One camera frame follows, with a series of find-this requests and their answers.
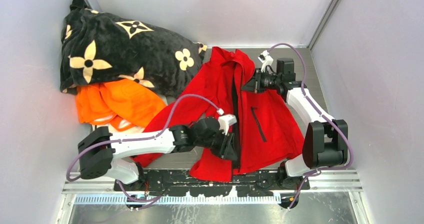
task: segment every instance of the metal floor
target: metal floor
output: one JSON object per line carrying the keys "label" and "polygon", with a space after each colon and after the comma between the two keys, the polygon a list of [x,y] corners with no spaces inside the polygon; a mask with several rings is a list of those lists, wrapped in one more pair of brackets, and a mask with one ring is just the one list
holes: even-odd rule
{"label": "metal floor", "polygon": [[357,224],[347,192],[302,193],[288,212],[278,204],[155,205],[125,211],[124,205],[75,205],[69,224]]}

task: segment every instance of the orange cloth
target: orange cloth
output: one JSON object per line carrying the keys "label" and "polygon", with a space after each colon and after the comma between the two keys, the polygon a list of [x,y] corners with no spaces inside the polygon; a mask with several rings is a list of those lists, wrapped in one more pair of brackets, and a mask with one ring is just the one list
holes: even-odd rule
{"label": "orange cloth", "polygon": [[[153,91],[128,79],[78,86],[77,91],[75,100],[81,123],[110,123],[119,131],[146,127],[166,107]],[[125,120],[130,124],[122,126]]]}

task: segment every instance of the fabric pile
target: fabric pile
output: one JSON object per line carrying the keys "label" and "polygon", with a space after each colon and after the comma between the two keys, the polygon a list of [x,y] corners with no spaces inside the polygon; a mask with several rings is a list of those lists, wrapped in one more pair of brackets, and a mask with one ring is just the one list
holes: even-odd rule
{"label": "fabric pile", "polygon": [[62,31],[60,90],[76,95],[79,121],[142,132],[199,71],[207,46],[164,28],[73,0]]}
{"label": "fabric pile", "polygon": [[[107,125],[111,132],[161,130],[173,104],[163,96],[201,95],[237,118],[230,132],[238,161],[223,160],[205,149],[190,175],[229,182],[233,175],[264,168],[302,153],[303,135],[275,91],[241,91],[255,64],[240,50],[212,49],[161,27],[87,9],[73,0],[62,31],[60,90],[76,95],[81,123]],[[186,98],[169,126],[189,125],[203,115],[219,114],[209,103]],[[160,153],[132,157],[143,167]]]}

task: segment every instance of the flower pattern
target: flower pattern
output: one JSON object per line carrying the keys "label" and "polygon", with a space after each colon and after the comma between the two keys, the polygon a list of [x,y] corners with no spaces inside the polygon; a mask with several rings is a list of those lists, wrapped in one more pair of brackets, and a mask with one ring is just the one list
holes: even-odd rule
{"label": "flower pattern", "polygon": [[205,51],[206,52],[206,49],[208,48],[208,46],[207,45],[205,45],[205,44],[203,44],[203,43],[200,43],[200,42],[196,42],[197,44],[199,44],[199,54],[202,52],[202,51]]}
{"label": "flower pattern", "polygon": [[175,52],[175,58],[179,61],[179,68],[183,71],[187,70],[187,67],[192,67],[195,64],[193,58],[190,57],[190,51],[187,48],[182,51]]}
{"label": "flower pattern", "polygon": [[68,39],[72,34],[71,25],[66,25],[65,39]]}
{"label": "flower pattern", "polygon": [[153,31],[138,20],[121,21],[115,23],[125,29],[130,39],[137,33]]}
{"label": "flower pattern", "polygon": [[69,59],[71,68],[81,69],[84,79],[89,84],[92,80],[93,69],[103,70],[112,66],[105,60],[95,59],[96,57],[96,42],[93,40],[85,49],[84,57],[74,56]]}
{"label": "flower pattern", "polygon": [[145,77],[145,69],[143,67],[140,68],[140,70],[138,70],[138,72],[134,75],[134,76],[130,76],[130,75],[119,75],[120,78],[126,78],[129,79],[131,81],[135,81],[136,83],[147,87],[147,88],[154,88],[155,86],[153,85],[152,82],[150,82],[149,80],[143,80]]}
{"label": "flower pattern", "polygon": [[86,10],[90,11],[93,14],[99,14],[99,12],[96,11],[96,10],[92,10],[92,9],[89,9],[89,8],[86,8]]}

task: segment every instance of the black mounting plate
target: black mounting plate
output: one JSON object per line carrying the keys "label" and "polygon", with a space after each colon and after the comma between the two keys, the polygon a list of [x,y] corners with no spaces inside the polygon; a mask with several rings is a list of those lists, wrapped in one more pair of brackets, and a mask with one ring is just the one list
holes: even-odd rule
{"label": "black mounting plate", "polygon": [[[242,175],[234,175],[230,182],[206,181],[189,175],[188,169],[144,169],[144,176],[148,182],[149,195],[168,195],[184,197],[190,191],[192,197],[203,194],[205,197],[227,196],[233,186],[238,197],[269,197],[276,190],[296,190],[302,178],[284,180],[282,185],[277,184],[276,170],[257,170]],[[144,183],[124,185],[126,191],[145,191]],[[115,184],[115,191],[120,187]],[[309,182],[305,182],[302,190],[309,190]]]}

